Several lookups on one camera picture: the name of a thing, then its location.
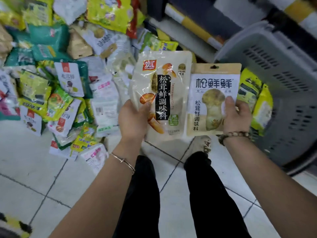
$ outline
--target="forearm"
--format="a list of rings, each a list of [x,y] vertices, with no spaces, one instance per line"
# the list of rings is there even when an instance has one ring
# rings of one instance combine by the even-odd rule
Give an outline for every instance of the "forearm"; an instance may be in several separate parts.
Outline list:
[[[227,138],[226,148],[281,237],[315,237],[317,198],[287,176],[252,142]]]
[[[122,139],[113,153],[133,167],[142,140]],[[50,238],[112,237],[132,176],[132,170],[110,156],[90,187],[55,228]]]

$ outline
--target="leg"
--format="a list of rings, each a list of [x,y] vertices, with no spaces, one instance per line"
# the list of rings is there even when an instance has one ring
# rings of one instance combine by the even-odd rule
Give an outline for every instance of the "leg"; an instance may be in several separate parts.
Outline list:
[[[211,232],[221,237],[250,237],[236,203],[211,167],[208,154],[193,153],[184,169],[197,238],[207,237]]]
[[[159,237],[159,188],[151,160],[138,156],[114,238]]]

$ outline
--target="person's left arm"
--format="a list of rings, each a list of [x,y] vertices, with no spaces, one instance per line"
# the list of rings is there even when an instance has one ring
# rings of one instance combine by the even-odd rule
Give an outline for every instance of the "person's left arm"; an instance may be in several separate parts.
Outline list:
[[[113,153],[133,167],[147,129],[151,103],[137,111],[128,100],[119,114],[122,139]],[[132,170],[112,155],[95,180],[49,238],[112,237],[121,213]]]

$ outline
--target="bracelet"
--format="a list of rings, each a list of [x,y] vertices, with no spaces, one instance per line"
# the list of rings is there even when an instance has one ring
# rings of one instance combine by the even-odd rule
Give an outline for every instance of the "bracelet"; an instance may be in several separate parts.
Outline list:
[[[251,134],[249,132],[243,131],[229,132],[228,134],[223,134],[219,136],[219,143],[224,146],[224,139],[228,137],[245,137],[251,139]]]
[[[114,153],[111,153],[111,155],[115,157],[116,159],[120,160],[120,163],[125,163],[132,170],[132,173],[133,174],[135,173],[135,168],[128,161],[126,161],[125,159],[119,158]]]

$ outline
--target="person's foot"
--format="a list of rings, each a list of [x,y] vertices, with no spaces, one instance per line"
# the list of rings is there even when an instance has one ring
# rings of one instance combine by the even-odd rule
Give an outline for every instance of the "person's foot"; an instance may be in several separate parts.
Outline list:
[[[195,137],[181,161],[185,163],[192,154],[200,151],[208,155],[211,151],[210,144],[211,138],[209,136]]]

